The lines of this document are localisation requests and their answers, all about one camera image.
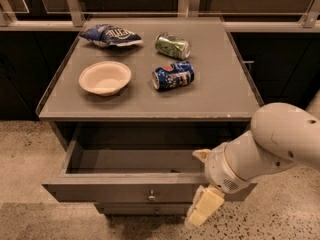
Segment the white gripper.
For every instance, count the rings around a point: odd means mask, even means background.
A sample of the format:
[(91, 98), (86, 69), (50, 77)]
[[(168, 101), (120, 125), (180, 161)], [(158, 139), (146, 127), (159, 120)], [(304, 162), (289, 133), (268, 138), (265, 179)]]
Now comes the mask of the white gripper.
[(198, 149), (192, 152), (194, 157), (205, 163), (207, 181), (220, 191), (211, 185), (197, 189), (184, 222), (188, 229), (201, 226), (222, 206), (225, 201), (223, 193), (235, 194), (250, 185), (248, 181), (239, 178), (229, 166), (225, 156), (226, 146), (227, 143), (224, 142), (212, 150)]

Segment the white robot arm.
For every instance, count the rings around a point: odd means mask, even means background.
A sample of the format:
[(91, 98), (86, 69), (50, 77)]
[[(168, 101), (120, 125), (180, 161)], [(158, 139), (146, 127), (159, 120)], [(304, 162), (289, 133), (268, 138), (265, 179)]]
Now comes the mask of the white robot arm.
[(259, 108), (248, 131), (193, 156), (204, 164), (208, 184), (195, 192), (185, 219), (189, 229), (201, 226), (226, 198), (248, 195), (259, 176), (298, 164), (320, 169), (320, 91), (305, 109), (280, 102)]

